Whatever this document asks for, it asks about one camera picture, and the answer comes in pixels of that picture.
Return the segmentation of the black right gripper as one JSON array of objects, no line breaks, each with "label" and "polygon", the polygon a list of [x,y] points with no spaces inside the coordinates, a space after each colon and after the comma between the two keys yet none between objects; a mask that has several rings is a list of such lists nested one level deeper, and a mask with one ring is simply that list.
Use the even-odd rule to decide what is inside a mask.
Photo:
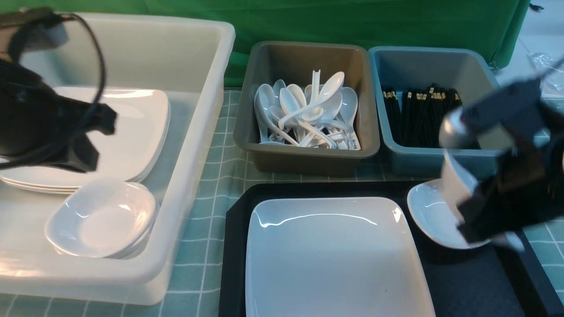
[{"label": "black right gripper", "polygon": [[457,230],[468,243],[563,217],[562,141],[550,141],[530,156],[507,152],[499,164],[495,175],[456,204]]}]

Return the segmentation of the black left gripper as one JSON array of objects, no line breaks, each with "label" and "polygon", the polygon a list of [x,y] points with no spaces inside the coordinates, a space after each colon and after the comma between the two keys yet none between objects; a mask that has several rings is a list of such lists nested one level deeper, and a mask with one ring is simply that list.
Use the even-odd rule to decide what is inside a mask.
[{"label": "black left gripper", "polygon": [[59,95],[41,76],[1,60],[1,169],[48,167],[86,174],[99,151],[88,132],[113,135],[118,114]]}]

